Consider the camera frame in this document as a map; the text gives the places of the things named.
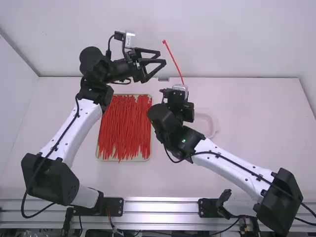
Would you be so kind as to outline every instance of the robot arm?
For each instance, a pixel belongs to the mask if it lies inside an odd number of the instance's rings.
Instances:
[[[160,91],[163,93],[162,103],[150,107],[147,116],[157,139],[166,151],[179,159],[173,162],[186,160],[210,169],[242,188],[255,202],[252,209],[231,206],[231,190],[225,190],[216,202],[217,212],[227,219],[240,215],[256,216],[270,229],[287,235],[303,201],[294,175],[283,168],[274,173],[250,164],[184,126],[184,121],[194,120],[194,104],[188,102],[186,86],[174,85]]]
[[[111,61],[111,52],[103,55],[96,47],[85,48],[80,54],[80,71],[83,77],[80,91],[76,95],[76,106],[71,114],[41,151],[34,155],[27,153],[21,166],[26,184],[21,213],[25,218],[24,202],[29,194],[60,205],[75,205],[101,212],[103,193],[80,184],[71,171],[74,157],[87,133],[107,110],[113,96],[109,83],[118,83],[127,78],[134,82],[147,82],[166,65],[158,59],[159,51],[131,46],[132,34],[115,32],[114,38],[122,41],[124,58]],[[142,58],[141,53],[151,53],[151,58]],[[159,65],[151,72],[146,67],[151,63]]]

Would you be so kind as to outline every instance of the black clamp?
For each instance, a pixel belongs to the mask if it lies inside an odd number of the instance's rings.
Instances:
[[[226,218],[229,220],[233,217],[224,207],[223,204],[232,195],[232,190],[225,189],[218,199],[201,198],[198,200],[198,215],[201,218]]]

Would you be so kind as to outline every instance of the white wall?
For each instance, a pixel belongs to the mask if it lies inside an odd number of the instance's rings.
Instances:
[[[38,76],[0,35],[0,176],[37,80]]]
[[[0,2],[0,28],[42,76],[79,76],[81,50],[106,50],[114,30],[140,47],[167,39],[185,76],[299,77],[316,111],[315,0],[15,0]],[[119,54],[119,43],[113,43]]]

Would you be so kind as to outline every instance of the white table surface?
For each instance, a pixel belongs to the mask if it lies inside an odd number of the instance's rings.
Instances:
[[[36,154],[62,125],[75,104],[80,78],[40,78],[5,171],[1,198],[25,191],[21,159]],[[151,79],[146,84],[113,85],[115,93],[148,93],[160,103],[161,88],[181,83]],[[189,101],[216,115],[220,132],[213,141],[223,149],[275,172],[291,171],[305,198],[316,199],[316,121],[298,79],[185,78]],[[80,182],[120,197],[211,197],[224,189],[242,193],[218,174],[188,162],[173,164],[154,138],[147,162],[104,162],[95,158],[100,122],[78,150],[72,170]],[[194,128],[203,132],[203,123]]]

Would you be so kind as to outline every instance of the red cable tie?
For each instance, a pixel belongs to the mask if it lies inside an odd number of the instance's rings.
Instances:
[[[168,46],[168,44],[167,44],[167,41],[164,39],[164,40],[162,41],[162,43],[163,43],[164,45],[166,45],[166,47],[167,47],[167,49],[168,49],[168,51],[169,51],[169,54],[170,54],[170,56],[171,56],[171,58],[172,58],[172,60],[173,60],[173,63],[174,63],[174,65],[176,66],[176,68],[177,68],[177,70],[178,70],[178,72],[179,72],[179,75],[180,75],[180,77],[181,77],[182,84],[184,85],[184,81],[183,81],[182,74],[181,74],[181,72],[180,72],[180,69],[179,69],[179,67],[178,67],[178,64],[177,64],[176,60],[174,59],[174,57],[173,57],[173,55],[172,55],[172,53],[171,53],[171,51],[170,51],[170,48],[169,48],[169,46]]]

